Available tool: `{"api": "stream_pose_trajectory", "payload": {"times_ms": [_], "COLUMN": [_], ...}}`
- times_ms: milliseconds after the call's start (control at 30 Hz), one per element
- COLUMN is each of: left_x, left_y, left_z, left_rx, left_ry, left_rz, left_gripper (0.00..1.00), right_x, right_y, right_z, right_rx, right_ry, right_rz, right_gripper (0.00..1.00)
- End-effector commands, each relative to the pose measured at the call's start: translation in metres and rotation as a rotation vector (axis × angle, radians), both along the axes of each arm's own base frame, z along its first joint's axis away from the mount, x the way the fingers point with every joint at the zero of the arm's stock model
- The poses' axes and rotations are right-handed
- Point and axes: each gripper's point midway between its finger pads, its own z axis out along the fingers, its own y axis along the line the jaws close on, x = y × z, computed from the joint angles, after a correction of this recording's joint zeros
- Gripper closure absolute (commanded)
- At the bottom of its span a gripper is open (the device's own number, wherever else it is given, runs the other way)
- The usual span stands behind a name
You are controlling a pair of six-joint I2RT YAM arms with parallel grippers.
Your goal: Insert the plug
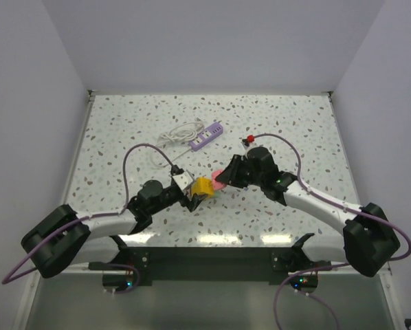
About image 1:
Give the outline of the yellow cube socket adapter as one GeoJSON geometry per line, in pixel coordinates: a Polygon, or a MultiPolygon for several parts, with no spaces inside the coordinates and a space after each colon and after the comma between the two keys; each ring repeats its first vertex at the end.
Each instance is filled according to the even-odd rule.
{"type": "Polygon", "coordinates": [[[207,177],[198,177],[190,189],[191,195],[205,196],[211,198],[214,196],[212,180],[207,177]]]}

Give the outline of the pink plug adapter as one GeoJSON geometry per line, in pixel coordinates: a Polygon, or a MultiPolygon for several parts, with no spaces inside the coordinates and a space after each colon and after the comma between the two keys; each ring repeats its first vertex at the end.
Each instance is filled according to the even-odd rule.
{"type": "Polygon", "coordinates": [[[217,180],[217,177],[223,172],[222,169],[220,170],[216,170],[212,173],[211,175],[211,180],[212,180],[212,187],[214,189],[214,191],[219,191],[224,189],[227,185],[224,183],[221,183],[217,180]]]}

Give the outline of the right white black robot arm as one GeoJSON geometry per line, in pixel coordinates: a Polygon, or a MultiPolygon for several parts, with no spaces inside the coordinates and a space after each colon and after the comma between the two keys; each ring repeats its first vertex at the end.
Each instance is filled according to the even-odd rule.
{"type": "Polygon", "coordinates": [[[299,270],[307,270],[320,261],[334,261],[348,263],[360,274],[372,277],[400,247],[381,207],[374,203],[347,204],[318,190],[303,188],[296,175],[279,169],[263,146],[234,155],[215,179],[235,188],[257,186],[268,199],[301,210],[341,235],[342,243],[300,245],[291,254],[292,263],[299,270]]]}

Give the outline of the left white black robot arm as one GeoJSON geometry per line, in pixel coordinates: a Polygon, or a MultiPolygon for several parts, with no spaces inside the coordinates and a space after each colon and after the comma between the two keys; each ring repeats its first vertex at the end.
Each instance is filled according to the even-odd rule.
{"type": "Polygon", "coordinates": [[[128,253],[114,238],[142,232],[152,224],[153,215],[175,203],[196,210],[208,197],[199,191],[199,182],[184,170],[173,172],[167,187],[148,180],[117,212],[90,214],[61,205],[22,238],[21,246],[43,278],[56,276],[70,265],[93,261],[120,270],[127,264],[128,253]]]}

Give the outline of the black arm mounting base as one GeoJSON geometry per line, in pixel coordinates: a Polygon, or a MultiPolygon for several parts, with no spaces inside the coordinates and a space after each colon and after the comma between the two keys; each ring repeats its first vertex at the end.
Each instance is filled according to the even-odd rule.
{"type": "Polygon", "coordinates": [[[298,247],[127,247],[113,262],[137,269],[143,286],[175,280],[278,285],[317,265],[298,247]]]}

